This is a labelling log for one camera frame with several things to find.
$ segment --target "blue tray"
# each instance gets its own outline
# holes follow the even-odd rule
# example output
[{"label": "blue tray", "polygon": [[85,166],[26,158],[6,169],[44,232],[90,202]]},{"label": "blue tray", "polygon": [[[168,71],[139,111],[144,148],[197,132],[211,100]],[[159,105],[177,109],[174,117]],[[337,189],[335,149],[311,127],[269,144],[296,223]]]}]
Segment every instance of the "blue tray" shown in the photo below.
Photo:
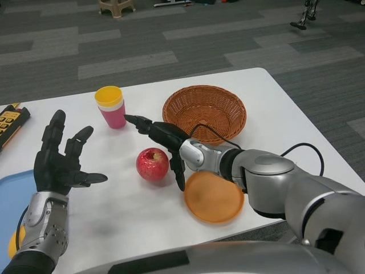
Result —
[{"label": "blue tray", "polygon": [[33,170],[0,179],[0,272],[9,264],[9,240],[17,230],[19,218],[37,191]]}]

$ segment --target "black cable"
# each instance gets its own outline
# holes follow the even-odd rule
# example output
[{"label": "black cable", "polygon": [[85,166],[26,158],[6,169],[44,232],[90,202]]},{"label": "black cable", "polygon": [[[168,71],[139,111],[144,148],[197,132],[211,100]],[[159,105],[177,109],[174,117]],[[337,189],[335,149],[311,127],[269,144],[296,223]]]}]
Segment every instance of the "black cable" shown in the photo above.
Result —
[{"label": "black cable", "polygon": [[24,218],[25,213],[28,210],[28,206],[24,209],[21,218],[19,219],[18,225],[17,225],[17,231],[15,233],[15,247],[17,248],[17,251],[19,250],[19,232],[21,230],[22,221]]},{"label": "black cable", "polygon": [[299,143],[299,144],[296,144],[294,146],[292,146],[290,149],[288,149],[287,151],[285,151],[282,155],[282,157],[284,157],[285,155],[287,155],[290,151],[296,149],[297,147],[302,147],[302,146],[306,146],[306,147],[311,147],[313,148],[313,150],[318,154],[318,157],[319,157],[319,160],[321,161],[321,171],[319,173],[319,176],[323,176],[323,173],[325,171],[325,161],[323,160],[323,156],[322,154],[319,152],[319,150],[313,146],[312,144],[308,144],[308,143]]},{"label": "black cable", "polygon": [[194,128],[193,128],[193,130],[190,132],[190,138],[193,136],[193,133],[196,131],[196,129],[198,128],[198,127],[206,127],[207,129],[209,129],[212,133],[214,133],[214,134],[216,134],[219,138],[221,138],[223,141],[225,141],[225,142],[227,142],[227,143],[229,143],[229,144],[231,144],[231,145],[233,145],[233,146],[235,146],[235,147],[238,147],[240,150],[241,150],[241,147],[239,146],[239,145],[237,145],[237,144],[235,144],[235,143],[233,143],[233,142],[231,142],[231,141],[228,141],[227,139],[225,139],[224,137],[222,137],[217,131],[215,131],[214,129],[212,129],[211,127],[209,127],[209,126],[207,126],[207,125],[205,125],[205,124],[197,124]]}]

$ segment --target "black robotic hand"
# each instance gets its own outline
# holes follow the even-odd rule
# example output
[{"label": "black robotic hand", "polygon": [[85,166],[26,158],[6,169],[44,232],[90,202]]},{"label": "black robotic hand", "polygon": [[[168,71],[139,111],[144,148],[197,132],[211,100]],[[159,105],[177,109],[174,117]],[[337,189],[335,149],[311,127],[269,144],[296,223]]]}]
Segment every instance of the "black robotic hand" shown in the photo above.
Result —
[{"label": "black robotic hand", "polygon": [[67,140],[65,155],[58,152],[65,120],[65,113],[58,110],[44,130],[43,145],[34,163],[34,179],[38,192],[53,191],[67,195],[71,187],[89,187],[92,183],[108,180],[103,174],[80,171],[79,157],[83,145],[94,131],[91,126],[85,127]]},{"label": "black robotic hand", "polygon": [[156,143],[164,146],[172,154],[170,168],[175,173],[176,182],[181,191],[185,190],[185,164],[180,157],[179,149],[183,142],[189,139],[181,128],[171,123],[152,122],[151,120],[134,115],[125,115],[125,119],[134,124],[141,134],[146,134]]}]

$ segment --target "orange plate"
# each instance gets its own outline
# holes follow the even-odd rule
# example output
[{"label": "orange plate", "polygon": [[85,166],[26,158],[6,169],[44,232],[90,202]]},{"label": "orange plate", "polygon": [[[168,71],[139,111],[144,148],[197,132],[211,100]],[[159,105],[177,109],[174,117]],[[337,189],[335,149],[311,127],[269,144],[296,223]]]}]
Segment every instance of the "orange plate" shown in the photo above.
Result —
[{"label": "orange plate", "polygon": [[238,216],[245,196],[231,182],[209,172],[196,172],[186,183],[184,200],[198,219],[210,224],[222,224]]}]

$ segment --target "gray carpet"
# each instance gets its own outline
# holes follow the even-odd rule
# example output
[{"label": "gray carpet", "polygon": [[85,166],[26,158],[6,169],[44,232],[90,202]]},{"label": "gray carpet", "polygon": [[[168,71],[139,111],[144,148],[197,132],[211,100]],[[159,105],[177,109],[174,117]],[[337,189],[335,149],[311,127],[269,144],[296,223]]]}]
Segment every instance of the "gray carpet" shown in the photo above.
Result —
[{"label": "gray carpet", "polygon": [[[154,9],[121,19],[96,0],[0,0],[0,104],[212,72],[264,67],[365,179],[365,7],[321,1],[317,20],[289,26],[302,0],[240,0]],[[229,240],[277,240],[286,223]]]}]

